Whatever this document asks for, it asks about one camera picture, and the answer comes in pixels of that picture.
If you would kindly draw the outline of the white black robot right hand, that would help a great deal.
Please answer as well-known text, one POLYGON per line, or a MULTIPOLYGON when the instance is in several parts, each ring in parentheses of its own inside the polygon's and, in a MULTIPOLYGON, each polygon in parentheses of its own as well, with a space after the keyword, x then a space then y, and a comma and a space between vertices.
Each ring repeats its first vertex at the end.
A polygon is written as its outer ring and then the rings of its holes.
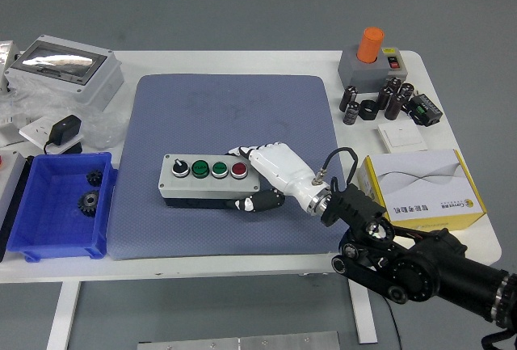
POLYGON ((322 215, 330 198, 330 186, 288 145, 272 143, 261 146, 237 147, 229 155, 247 159, 269 184, 284 195, 294 197, 310 215, 322 215))

